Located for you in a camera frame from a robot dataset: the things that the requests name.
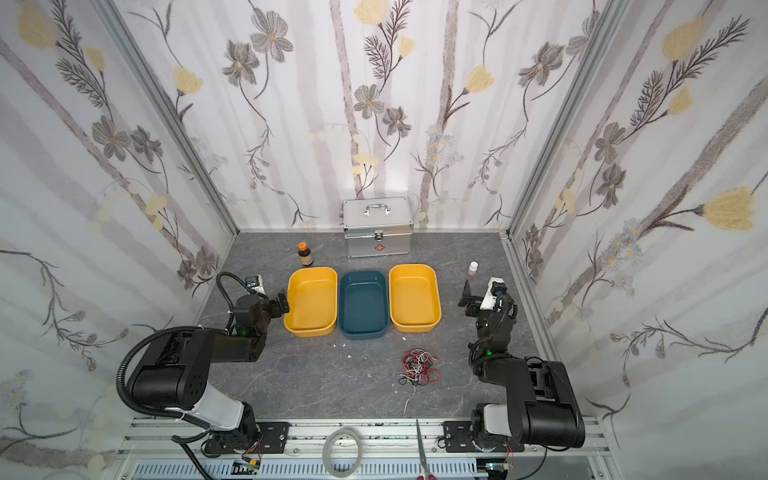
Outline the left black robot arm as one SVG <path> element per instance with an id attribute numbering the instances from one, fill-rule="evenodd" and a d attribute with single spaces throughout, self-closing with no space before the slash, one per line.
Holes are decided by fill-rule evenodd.
<path id="1" fill-rule="evenodd" d="M 254 363 L 265 346 L 272 320 L 290 312 L 287 292 L 270 297 L 259 275 L 241 278 L 222 271 L 215 284 L 227 304 L 223 328 L 177 326 L 158 330 L 140 340 L 120 362 L 116 392 L 132 411 L 171 418 L 202 432 L 172 441 L 190 452 L 203 442 L 207 455 L 226 450 L 249 452 L 263 442 L 264 433 L 248 403 L 234 400 L 209 381 L 216 363 Z"/>

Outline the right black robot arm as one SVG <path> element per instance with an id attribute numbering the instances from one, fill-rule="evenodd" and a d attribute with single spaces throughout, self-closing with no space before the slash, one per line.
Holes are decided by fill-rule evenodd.
<path id="1" fill-rule="evenodd" d="M 469 432 L 485 451 L 499 446 L 521 452 L 527 445 L 557 451 L 580 448 L 586 427 L 563 363 L 508 350 L 518 306 L 504 281 L 490 281 L 477 296 L 465 283 L 458 306 L 475 320 L 477 339 L 468 344 L 468 365 L 482 383 L 505 390 L 502 403 L 479 403 Z"/>

